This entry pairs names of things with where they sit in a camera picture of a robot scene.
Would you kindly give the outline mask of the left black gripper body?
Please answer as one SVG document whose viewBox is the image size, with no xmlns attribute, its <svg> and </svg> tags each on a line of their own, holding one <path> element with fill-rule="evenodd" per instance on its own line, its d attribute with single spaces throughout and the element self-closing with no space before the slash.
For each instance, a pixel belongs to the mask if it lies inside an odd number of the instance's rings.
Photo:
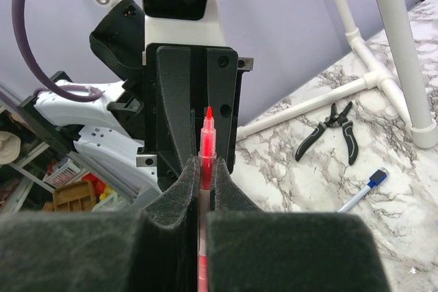
<svg viewBox="0 0 438 292">
<path fill-rule="evenodd" d="M 143 70 L 144 148 L 140 164 L 155 167 L 160 183 L 175 182 L 201 146 L 208 107 L 216 128 L 216 154 L 230 172 L 235 145 L 242 76 L 254 59 L 230 47 L 150 44 Z"/>
</svg>

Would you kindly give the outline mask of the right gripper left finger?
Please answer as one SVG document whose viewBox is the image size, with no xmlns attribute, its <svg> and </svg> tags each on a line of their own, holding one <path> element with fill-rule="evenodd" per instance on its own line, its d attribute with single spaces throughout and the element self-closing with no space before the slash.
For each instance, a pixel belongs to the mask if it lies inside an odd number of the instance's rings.
<svg viewBox="0 0 438 292">
<path fill-rule="evenodd" d="M 199 162 L 141 210 L 1 216 L 2 291 L 195 291 Z"/>
</svg>

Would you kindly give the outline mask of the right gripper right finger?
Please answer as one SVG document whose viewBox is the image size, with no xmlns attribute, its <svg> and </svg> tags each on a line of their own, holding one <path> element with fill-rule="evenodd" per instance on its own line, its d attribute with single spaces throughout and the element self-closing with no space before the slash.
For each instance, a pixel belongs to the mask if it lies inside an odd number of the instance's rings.
<svg viewBox="0 0 438 292">
<path fill-rule="evenodd" d="M 210 291 L 389 291 L 376 243 L 356 215 L 265 212 L 231 179 L 212 174 L 207 215 Z"/>
</svg>

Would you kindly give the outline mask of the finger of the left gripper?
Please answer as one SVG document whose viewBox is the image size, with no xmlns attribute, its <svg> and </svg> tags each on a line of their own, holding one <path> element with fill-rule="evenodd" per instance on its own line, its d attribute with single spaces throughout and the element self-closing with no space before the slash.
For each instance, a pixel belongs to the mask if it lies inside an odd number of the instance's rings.
<svg viewBox="0 0 438 292">
<path fill-rule="evenodd" d="M 207 99 L 216 128 L 216 153 L 233 171 L 230 142 L 237 81 L 237 53 L 230 48 L 207 49 Z"/>
<path fill-rule="evenodd" d="M 157 176 L 175 182 L 197 151 L 194 90 L 199 62 L 193 47 L 160 46 L 156 50 Z"/>
</svg>

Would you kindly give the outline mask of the red pen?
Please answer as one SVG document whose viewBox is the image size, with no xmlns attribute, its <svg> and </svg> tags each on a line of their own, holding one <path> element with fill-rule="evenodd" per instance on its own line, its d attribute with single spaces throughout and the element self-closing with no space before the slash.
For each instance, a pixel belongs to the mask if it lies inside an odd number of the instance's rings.
<svg viewBox="0 0 438 292">
<path fill-rule="evenodd" d="M 206 216 L 210 211 L 211 176 L 216 160 L 216 129 L 211 106 L 207 108 L 201 129 L 201 144 L 198 152 L 201 165 L 199 183 L 199 234 L 198 234 L 198 291 L 208 291 L 207 287 L 207 242 Z"/>
</svg>

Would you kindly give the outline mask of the white blue pen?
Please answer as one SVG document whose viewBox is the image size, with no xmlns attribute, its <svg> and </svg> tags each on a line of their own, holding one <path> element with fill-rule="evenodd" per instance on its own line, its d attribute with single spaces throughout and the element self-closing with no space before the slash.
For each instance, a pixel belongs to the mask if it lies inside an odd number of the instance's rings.
<svg viewBox="0 0 438 292">
<path fill-rule="evenodd" d="M 387 177 L 389 173 L 387 169 L 380 168 L 375 173 L 369 177 L 366 185 L 363 186 L 346 204 L 344 204 L 337 213 L 346 213 L 354 205 L 356 205 L 360 200 L 362 200 L 367 194 L 369 194 L 373 189 L 376 189 Z"/>
</svg>

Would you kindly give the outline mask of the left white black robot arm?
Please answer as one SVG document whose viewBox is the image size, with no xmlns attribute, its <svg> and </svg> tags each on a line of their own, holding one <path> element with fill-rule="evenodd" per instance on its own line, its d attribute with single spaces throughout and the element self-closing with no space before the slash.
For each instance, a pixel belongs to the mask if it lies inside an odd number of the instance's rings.
<svg viewBox="0 0 438 292">
<path fill-rule="evenodd" d="M 224 42 L 218 4 L 199 21 L 151 18 L 119 1 L 90 34 L 116 83 L 74 83 L 65 72 L 19 105 L 50 146 L 96 174 L 131 204 L 172 186 L 189 160 L 202 177 L 235 163 L 242 76 L 253 58 Z"/>
</svg>

